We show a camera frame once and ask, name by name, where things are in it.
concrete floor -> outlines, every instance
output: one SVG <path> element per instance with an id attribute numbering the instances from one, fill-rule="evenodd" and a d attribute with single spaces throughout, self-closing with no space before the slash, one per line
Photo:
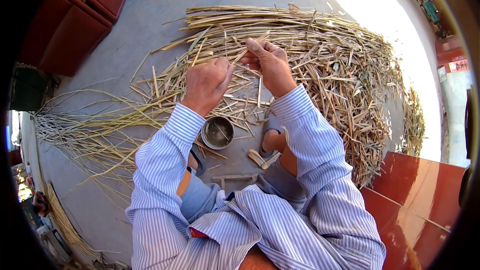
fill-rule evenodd
<path id="1" fill-rule="evenodd" d="M 62 79 L 56 94 L 75 91 L 88 84 L 115 77 L 118 79 L 96 84 L 94 88 L 117 96 L 128 93 L 130 78 L 146 53 L 168 44 L 181 35 L 177 29 L 184 26 L 182 21 L 167 25 L 161 25 L 161 23 L 183 17 L 187 7 L 211 5 L 273 7 L 276 5 L 286 8 L 290 2 L 300 7 L 315 7 L 319 12 L 331 13 L 333 10 L 345 13 L 335 0 L 126 0 L 119 20 L 111 33 L 92 52 L 74 77 Z M 353 20 L 348 14 L 343 17 Z M 151 77 L 152 66 L 165 69 L 187 48 L 177 46 L 172 50 L 159 51 L 150 55 L 140 69 L 139 75 Z M 59 111 L 81 107 L 104 98 L 101 94 L 90 93 L 75 96 L 65 101 Z M 84 112 L 92 113 L 97 110 L 98 108 L 85 109 Z M 255 127 L 256 138 L 237 140 L 230 147 L 221 150 L 220 152 L 228 157 L 227 160 L 205 160 L 206 167 L 215 165 L 222 165 L 222 167 L 204 174 L 202 179 L 209 181 L 213 175 L 259 172 L 260 169 L 247 157 L 246 153 L 250 148 L 258 150 L 261 129 L 261 126 Z M 146 128 L 132 131 L 131 135 L 146 139 L 152 132 Z M 235 133 L 237 136 L 244 134 L 243 131 Z M 62 197 L 60 202 L 82 238 L 96 250 L 120 252 L 106 253 L 105 256 L 112 261 L 129 264 L 132 256 L 132 226 L 123 210 L 128 204 L 112 197 L 123 209 L 115 206 L 92 181 L 66 193 L 76 184 L 83 182 L 87 176 L 55 147 L 40 140 L 38 141 L 38 159 L 45 180 L 51 181 L 57 195 Z M 125 193 L 131 192 L 124 185 L 111 184 L 111 186 Z M 226 184 L 227 190 L 241 187 L 240 184 Z M 75 250 L 75 253 L 81 260 L 88 262 L 88 258 L 79 250 Z"/>

gray slipper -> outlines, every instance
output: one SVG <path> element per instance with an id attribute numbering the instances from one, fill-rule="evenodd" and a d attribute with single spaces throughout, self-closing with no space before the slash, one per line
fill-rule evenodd
<path id="1" fill-rule="evenodd" d="M 270 110 L 271 108 L 266 111 L 265 118 L 266 119 L 268 118 L 268 121 L 263 123 L 263 131 L 261 133 L 261 141 L 260 141 L 260 150 L 258 150 L 258 153 L 264 160 L 271 158 L 272 156 L 275 155 L 275 152 L 276 152 L 276 150 L 266 152 L 262 148 L 262 144 L 264 143 L 265 133 L 267 132 L 267 130 L 270 130 L 270 129 L 276 129 L 279 134 L 281 134 L 283 131 L 282 127 L 280 126 L 280 122 L 277 119 L 277 116 L 271 115 Z"/>

blue striped shirt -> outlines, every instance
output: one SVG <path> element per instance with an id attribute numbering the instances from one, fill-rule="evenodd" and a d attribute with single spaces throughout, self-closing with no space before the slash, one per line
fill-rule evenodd
<path id="1" fill-rule="evenodd" d="M 255 244 L 279 269 L 382 267 L 385 245 L 351 181 L 338 132 L 302 85 L 272 108 L 297 157 L 304 207 L 296 212 L 252 184 L 231 201 L 219 191 L 211 213 L 189 225 L 176 191 L 205 119 L 177 104 L 165 126 L 135 155 L 135 189 L 126 210 L 133 224 L 134 269 L 237 269 Z M 189 227 L 208 237 L 192 237 Z"/>

person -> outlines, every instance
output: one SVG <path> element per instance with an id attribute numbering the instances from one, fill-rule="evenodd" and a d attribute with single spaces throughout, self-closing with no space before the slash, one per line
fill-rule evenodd
<path id="1" fill-rule="evenodd" d="M 351 181 L 338 132 L 296 85 L 284 50 L 253 39 L 247 48 L 241 62 L 277 98 L 261 153 L 277 150 L 279 159 L 255 184 L 229 194 L 195 175 L 192 143 L 236 66 L 220 57 L 190 68 L 185 98 L 135 155 L 125 211 L 133 268 L 380 269 L 386 248 Z"/>
<path id="2" fill-rule="evenodd" d="M 48 200 L 43 192 L 36 191 L 33 196 L 33 212 L 39 216 L 45 217 L 50 213 Z"/>

